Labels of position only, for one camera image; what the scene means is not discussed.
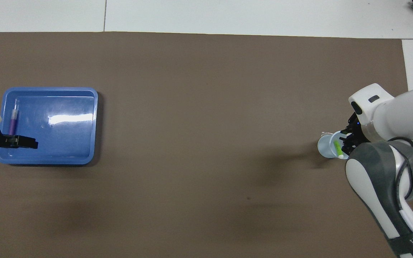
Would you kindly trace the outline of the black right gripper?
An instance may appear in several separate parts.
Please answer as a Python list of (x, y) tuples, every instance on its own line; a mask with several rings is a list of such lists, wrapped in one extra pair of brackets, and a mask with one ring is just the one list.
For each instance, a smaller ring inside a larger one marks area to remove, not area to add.
[(367, 138), (362, 132), (362, 125), (356, 113), (352, 113), (348, 119), (348, 130), (341, 130), (340, 134), (339, 139), (343, 141), (341, 150), (346, 156), (351, 155), (357, 147), (355, 143), (351, 143), (352, 139), (359, 142), (359, 144), (367, 142)]

